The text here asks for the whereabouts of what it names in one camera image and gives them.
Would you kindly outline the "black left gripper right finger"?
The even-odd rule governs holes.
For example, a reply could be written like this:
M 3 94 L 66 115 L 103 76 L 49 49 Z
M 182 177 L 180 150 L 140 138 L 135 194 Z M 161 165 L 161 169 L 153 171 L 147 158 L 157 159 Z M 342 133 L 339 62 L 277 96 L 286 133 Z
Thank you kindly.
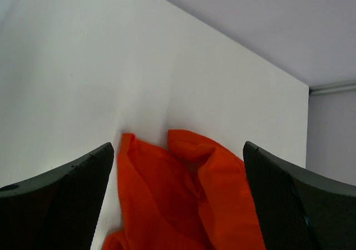
M 266 249 L 355 249 L 355 186 L 250 141 L 243 158 Z

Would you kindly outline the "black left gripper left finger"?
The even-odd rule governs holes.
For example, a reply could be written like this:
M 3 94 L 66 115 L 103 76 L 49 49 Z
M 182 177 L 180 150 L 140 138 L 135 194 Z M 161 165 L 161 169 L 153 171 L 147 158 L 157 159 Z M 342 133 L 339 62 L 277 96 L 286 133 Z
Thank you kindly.
M 1 188 L 1 249 L 90 249 L 114 160 L 111 143 Z

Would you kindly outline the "orange shorts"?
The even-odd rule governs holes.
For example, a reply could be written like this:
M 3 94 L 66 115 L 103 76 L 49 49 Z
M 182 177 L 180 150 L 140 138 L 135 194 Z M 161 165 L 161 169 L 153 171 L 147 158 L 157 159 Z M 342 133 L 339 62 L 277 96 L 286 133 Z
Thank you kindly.
M 104 249 L 264 249 L 244 162 L 188 130 L 167 147 L 121 136 L 117 156 L 122 228 Z

